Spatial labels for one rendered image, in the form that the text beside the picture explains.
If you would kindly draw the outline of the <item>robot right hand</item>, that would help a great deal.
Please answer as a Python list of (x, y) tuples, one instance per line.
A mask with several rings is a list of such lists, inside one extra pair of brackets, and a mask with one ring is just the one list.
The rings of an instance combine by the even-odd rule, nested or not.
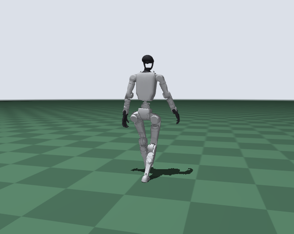
[(178, 110), (173, 109), (172, 111), (173, 111), (173, 114), (175, 114), (176, 117), (177, 117), (177, 122), (176, 122), (176, 124), (178, 124), (179, 121), (180, 121), (179, 114), (178, 114)]

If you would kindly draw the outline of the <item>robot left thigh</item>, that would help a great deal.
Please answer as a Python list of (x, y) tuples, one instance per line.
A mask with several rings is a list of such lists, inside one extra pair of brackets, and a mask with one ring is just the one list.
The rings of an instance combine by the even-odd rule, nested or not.
[(146, 138), (144, 121), (142, 119), (138, 119), (138, 111), (135, 111), (131, 114), (131, 121), (134, 122), (134, 125), (137, 129), (137, 132), (140, 137), (141, 146), (145, 146), (148, 143), (148, 139)]

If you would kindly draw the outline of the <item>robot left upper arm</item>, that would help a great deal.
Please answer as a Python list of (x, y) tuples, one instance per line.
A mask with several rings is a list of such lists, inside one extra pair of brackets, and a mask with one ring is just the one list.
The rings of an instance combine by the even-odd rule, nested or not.
[(134, 96), (134, 93), (132, 93), (132, 90), (135, 86), (136, 76), (137, 76), (137, 74), (133, 74), (130, 76), (130, 81), (129, 81), (127, 93), (126, 93), (127, 98), (133, 98), (133, 96)]

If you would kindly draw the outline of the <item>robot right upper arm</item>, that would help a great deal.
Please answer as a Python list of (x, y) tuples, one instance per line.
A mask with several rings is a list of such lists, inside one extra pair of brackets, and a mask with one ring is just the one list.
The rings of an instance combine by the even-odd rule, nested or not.
[(160, 74), (155, 74), (155, 76), (156, 76), (156, 80), (159, 81), (160, 87), (161, 87), (161, 89), (163, 91), (163, 93), (162, 93), (163, 97), (164, 98), (170, 97), (170, 95), (168, 93), (168, 88), (167, 88), (164, 76), (160, 75)]

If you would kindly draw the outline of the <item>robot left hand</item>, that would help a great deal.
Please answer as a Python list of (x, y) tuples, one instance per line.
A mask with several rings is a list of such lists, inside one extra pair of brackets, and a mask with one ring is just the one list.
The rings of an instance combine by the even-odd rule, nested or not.
[(128, 115), (128, 114), (126, 114), (126, 111), (124, 110), (124, 111), (123, 111), (123, 118), (122, 118), (122, 126), (125, 127), (125, 128), (128, 127), (126, 121), (129, 123), (129, 121), (128, 121), (128, 119), (127, 119), (127, 115)]

